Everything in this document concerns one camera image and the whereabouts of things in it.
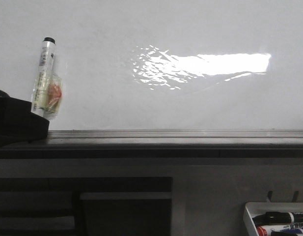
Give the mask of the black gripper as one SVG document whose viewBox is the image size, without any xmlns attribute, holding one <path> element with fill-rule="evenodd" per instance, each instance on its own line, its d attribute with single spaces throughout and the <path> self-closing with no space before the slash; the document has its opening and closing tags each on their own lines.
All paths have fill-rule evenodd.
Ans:
<svg viewBox="0 0 303 236">
<path fill-rule="evenodd" d="M 31 103 L 0 90 L 0 148 L 47 138 L 49 121 L 31 112 Z"/>
</svg>

